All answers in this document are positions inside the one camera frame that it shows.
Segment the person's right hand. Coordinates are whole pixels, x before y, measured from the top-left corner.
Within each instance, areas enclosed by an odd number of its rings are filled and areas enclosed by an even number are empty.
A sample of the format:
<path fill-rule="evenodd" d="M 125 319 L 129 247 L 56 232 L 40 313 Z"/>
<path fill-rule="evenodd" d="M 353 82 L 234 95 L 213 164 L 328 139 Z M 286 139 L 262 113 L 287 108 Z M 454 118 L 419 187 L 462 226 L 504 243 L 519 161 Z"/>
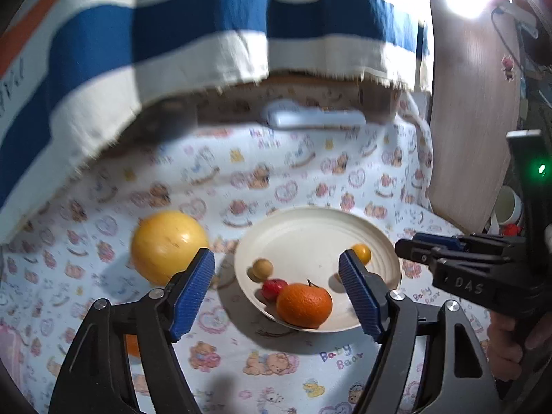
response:
<path fill-rule="evenodd" d="M 513 318 L 494 311 L 490 312 L 487 355 L 489 355 L 491 373 L 497 380 L 517 380 L 522 371 L 520 362 L 524 351 L 532 351 L 544 344 L 551 343 L 551 313 L 546 313 L 539 320 L 529 334 L 524 348 L 515 342 L 514 330 L 515 320 Z"/>

